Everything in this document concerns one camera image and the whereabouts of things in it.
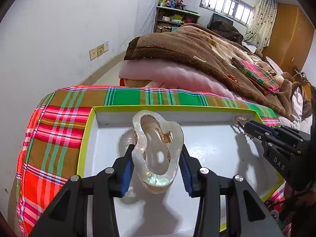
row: patterned curtain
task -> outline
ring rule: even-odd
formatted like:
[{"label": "patterned curtain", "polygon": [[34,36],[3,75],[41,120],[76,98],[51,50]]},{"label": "patterned curtain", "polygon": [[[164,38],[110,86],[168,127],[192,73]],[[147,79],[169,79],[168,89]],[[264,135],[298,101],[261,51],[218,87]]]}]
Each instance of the patterned curtain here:
[{"label": "patterned curtain", "polygon": [[256,0],[253,17],[248,25],[244,41],[253,43],[260,51],[269,46],[277,16],[277,4],[278,0]]}]

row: electrical socket plate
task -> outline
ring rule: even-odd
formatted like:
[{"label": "electrical socket plate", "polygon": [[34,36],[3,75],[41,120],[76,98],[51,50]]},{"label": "electrical socket plate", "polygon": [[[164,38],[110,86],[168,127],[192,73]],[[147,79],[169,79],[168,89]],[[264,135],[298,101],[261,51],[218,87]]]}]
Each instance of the electrical socket plate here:
[{"label": "electrical socket plate", "polygon": [[104,44],[97,47],[98,57],[104,53]]},{"label": "electrical socket plate", "polygon": [[109,42],[106,42],[104,44],[104,52],[107,52],[109,50]]},{"label": "electrical socket plate", "polygon": [[91,61],[94,60],[98,56],[97,48],[90,50],[89,53],[90,53],[90,60]]}]

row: metal pivot bolt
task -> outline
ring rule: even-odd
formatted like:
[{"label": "metal pivot bolt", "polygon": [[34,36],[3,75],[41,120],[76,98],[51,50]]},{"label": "metal pivot bolt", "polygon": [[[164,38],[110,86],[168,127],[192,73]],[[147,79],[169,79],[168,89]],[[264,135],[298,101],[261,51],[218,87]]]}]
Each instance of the metal pivot bolt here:
[{"label": "metal pivot bolt", "polygon": [[242,181],[244,180],[244,177],[241,176],[241,175],[236,175],[236,176],[235,176],[235,180],[236,180],[237,182],[242,182]]},{"label": "metal pivot bolt", "polygon": [[201,167],[201,168],[200,168],[200,172],[201,172],[202,174],[208,174],[208,173],[209,173],[209,169],[206,168],[206,167]]},{"label": "metal pivot bolt", "polygon": [[112,167],[106,168],[106,169],[105,169],[105,173],[107,173],[107,174],[113,174],[113,173],[114,173],[114,168],[112,168]]},{"label": "metal pivot bolt", "polygon": [[70,180],[71,180],[72,182],[76,182],[76,181],[79,180],[79,176],[78,176],[78,175],[73,175],[72,177],[70,177]]}]

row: bed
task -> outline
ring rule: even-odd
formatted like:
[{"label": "bed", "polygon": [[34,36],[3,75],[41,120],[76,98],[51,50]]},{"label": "bed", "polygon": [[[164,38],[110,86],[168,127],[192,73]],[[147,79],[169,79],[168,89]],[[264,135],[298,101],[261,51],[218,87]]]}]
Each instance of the bed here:
[{"label": "bed", "polygon": [[[265,58],[266,65],[271,66],[273,72],[285,80],[280,84],[278,94],[263,97],[230,63],[232,57],[253,64],[261,64],[261,59],[242,46],[201,26],[187,24],[179,30],[159,35],[148,34],[133,40],[119,73],[121,84],[127,87],[210,92],[220,97],[264,105],[274,110],[281,124],[310,133],[312,110],[304,88],[294,82],[291,76],[284,73],[270,58]],[[180,48],[175,48],[172,42],[180,44]],[[222,71],[224,76],[219,75],[218,71]],[[237,78],[237,84],[243,82],[236,86],[236,83],[232,84],[233,81],[229,77],[226,79],[225,75]]]}]

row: folded plaid cloth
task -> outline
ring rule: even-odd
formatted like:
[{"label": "folded plaid cloth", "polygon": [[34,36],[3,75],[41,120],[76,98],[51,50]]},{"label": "folded plaid cloth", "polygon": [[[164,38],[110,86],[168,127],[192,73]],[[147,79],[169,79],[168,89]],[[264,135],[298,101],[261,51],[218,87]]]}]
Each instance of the folded plaid cloth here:
[{"label": "folded plaid cloth", "polygon": [[264,95],[268,93],[278,93],[279,85],[275,82],[272,75],[260,68],[257,65],[253,65],[250,62],[243,61],[239,58],[232,58],[231,63],[239,71],[241,71],[255,87]]}]

